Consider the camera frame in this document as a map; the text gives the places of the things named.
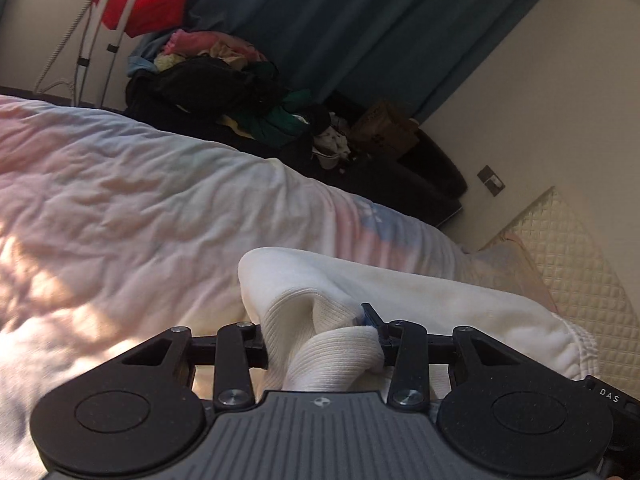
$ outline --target white cloth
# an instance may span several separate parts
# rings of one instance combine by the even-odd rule
[[[245,319],[238,261],[264,246],[467,272],[436,229],[277,160],[0,96],[0,478],[44,474],[29,414],[53,387],[172,325]]]
[[[349,158],[351,153],[347,137],[336,132],[332,126],[314,137],[314,146],[325,155],[337,155],[339,158]]]
[[[281,248],[246,254],[238,275],[269,353],[258,392],[345,390],[366,370],[380,372],[376,331],[357,326],[362,303],[386,322],[413,321],[432,334],[473,326],[572,380],[598,373],[593,337],[514,294]],[[388,375],[378,377],[384,390]],[[439,398],[448,393],[446,367],[431,367],[431,386]]]

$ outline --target blue print on duvet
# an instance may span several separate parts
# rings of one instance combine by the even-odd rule
[[[377,233],[384,242],[397,245],[408,243],[407,228],[413,226],[413,219],[360,196],[354,196],[353,201],[358,208],[362,226]]]

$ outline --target black bag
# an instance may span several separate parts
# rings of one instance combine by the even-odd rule
[[[149,90],[184,111],[208,118],[237,110],[264,115],[287,94],[276,82],[209,56],[194,57],[161,72]]]

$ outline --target white towel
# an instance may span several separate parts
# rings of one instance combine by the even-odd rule
[[[384,391],[388,373],[378,336],[359,326],[362,303],[372,304],[384,321],[413,321],[433,334],[473,326],[572,380],[598,373],[592,336],[514,294],[282,248],[247,253],[238,275],[242,301],[262,325],[269,353],[258,392],[372,384]],[[367,370],[374,382],[363,386],[356,380]],[[446,367],[431,365],[430,371],[433,393],[443,397],[450,390]]]

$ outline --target clothes drying rack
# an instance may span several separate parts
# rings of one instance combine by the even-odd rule
[[[98,32],[100,31],[102,16],[104,15],[104,11],[106,10],[108,2],[109,0],[99,0],[95,12],[91,13],[91,18],[87,26],[86,35],[84,41],[82,42],[80,55],[78,57],[78,61],[76,62],[78,74],[76,76],[76,88],[79,90],[74,92],[74,95],[72,96],[73,106],[79,106],[79,104],[81,103],[82,94],[84,92],[84,83],[86,81],[86,74],[91,63],[92,54],[94,52],[95,40],[98,36]],[[109,57],[109,69],[105,74],[102,75],[101,79],[99,80],[98,92],[95,98],[96,108],[102,108],[104,104],[104,96],[109,86],[116,54],[120,49],[120,43],[122,42],[124,31],[127,27],[129,17],[133,12],[133,6],[135,5],[135,3],[136,0],[127,0],[124,10],[122,11],[122,15],[120,16],[120,20],[118,21],[118,27],[115,31],[115,41],[113,43],[109,43],[106,47],[107,56]]]

